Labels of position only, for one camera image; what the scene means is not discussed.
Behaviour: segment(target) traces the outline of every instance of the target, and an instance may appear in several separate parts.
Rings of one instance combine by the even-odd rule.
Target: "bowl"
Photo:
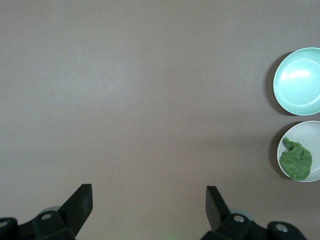
[[[320,112],[320,48],[307,47],[287,56],[277,68],[273,91],[278,103],[300,116]]]
[[[283,173],[289,177],[280,164],[282,153],[288,151],[283,144],[285,137],[290,141],[301,143],[304,148],[310,151],[312,156],[310,174],[306,179],[300,180],[299,182],[314,182],[320,180],[320,121],[304,121],[298,123],[290,128],[280,139],[276,157],[279,167]]]

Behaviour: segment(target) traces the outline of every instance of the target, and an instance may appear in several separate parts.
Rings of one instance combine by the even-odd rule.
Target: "white bowl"
[[[314,182],[320,180],[320,121],[304,121],[298,123],[290,128],[280,139],[276,157],[281,170],[288,176],[280,164],[282,153],[288,151],[283,144],[285,137],[290,141],[301,143],[304,148],[310,151],[312,156],[310,174],[306,179],[299,182]]]

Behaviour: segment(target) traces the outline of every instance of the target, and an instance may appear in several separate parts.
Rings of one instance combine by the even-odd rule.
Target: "light blue bowl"
[[[287,56],[273,80],[276,100],[289,113],[320,112],[320,48],[307,47]]]

